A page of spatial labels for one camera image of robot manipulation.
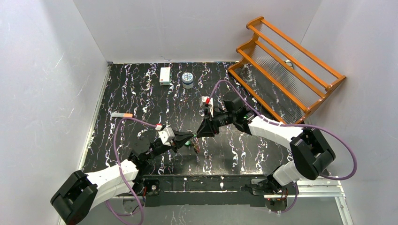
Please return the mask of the metal keyring with red handle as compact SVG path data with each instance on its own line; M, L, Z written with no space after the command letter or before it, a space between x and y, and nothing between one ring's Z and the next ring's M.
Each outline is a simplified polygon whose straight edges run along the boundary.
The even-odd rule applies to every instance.
M196 135L194 135L191 139L186 141L184 145L187 147L193 147L193 150L195 151L196 154L200 153L200 145Z

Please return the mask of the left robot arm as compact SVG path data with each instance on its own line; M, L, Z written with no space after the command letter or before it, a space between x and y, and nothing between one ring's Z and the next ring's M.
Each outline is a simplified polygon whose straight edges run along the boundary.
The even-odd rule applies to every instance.
M195 135L166 128L153 142L137 140L129 157L120 165L83 173L73 172L53 195L50 204L67 225L81 222L98 204L125 194L130 188L142 188L142 176L151 168L149 161L169 150L177 152Z

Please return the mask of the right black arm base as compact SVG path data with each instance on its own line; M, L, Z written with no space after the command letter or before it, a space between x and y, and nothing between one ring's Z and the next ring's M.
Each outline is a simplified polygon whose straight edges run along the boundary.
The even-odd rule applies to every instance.
M288 208L289 190L275 180L251 179L251 183L245 184L241 190L248 191L254 196L263 196L266 207L272 212L284 211Z

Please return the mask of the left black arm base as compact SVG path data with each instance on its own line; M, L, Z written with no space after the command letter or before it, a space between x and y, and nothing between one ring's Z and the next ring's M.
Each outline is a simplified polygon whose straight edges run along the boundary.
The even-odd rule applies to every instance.
M160 178L156 176L147 176L144 177L138 184L135 184L133 181L129 181L130 186L135 191L136 195L139 198L149 197L149 196L158 196L160 193ZM122 188L126 188L126 193L121 193L115 195L113 198L116 199L133 199L134 196L130 192L130 189L122 182Z

